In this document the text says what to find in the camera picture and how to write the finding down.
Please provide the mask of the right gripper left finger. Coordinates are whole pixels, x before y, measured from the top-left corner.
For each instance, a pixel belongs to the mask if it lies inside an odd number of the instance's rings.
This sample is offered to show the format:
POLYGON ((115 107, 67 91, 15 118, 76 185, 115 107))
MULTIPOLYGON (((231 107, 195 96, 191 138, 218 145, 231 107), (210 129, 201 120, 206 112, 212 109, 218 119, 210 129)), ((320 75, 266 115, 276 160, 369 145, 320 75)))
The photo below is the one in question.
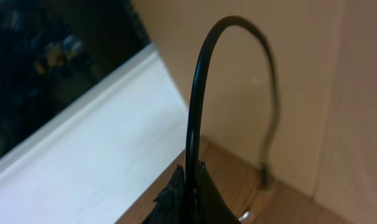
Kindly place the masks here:
POLYGON ((184 200, 184 168, 177 165, 167 185, 153 200, 154 208, 142 224, 179 224, 184 200))

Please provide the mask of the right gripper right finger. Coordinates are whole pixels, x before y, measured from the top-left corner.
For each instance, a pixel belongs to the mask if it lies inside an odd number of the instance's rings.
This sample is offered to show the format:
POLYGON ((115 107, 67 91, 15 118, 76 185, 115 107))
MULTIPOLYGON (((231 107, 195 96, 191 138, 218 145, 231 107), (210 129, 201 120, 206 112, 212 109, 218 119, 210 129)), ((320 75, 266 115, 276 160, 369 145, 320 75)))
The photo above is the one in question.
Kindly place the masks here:
POLYGON ((228 208, 204 162, 198 162, 196 222, 199 224, 240 224, 228 208))

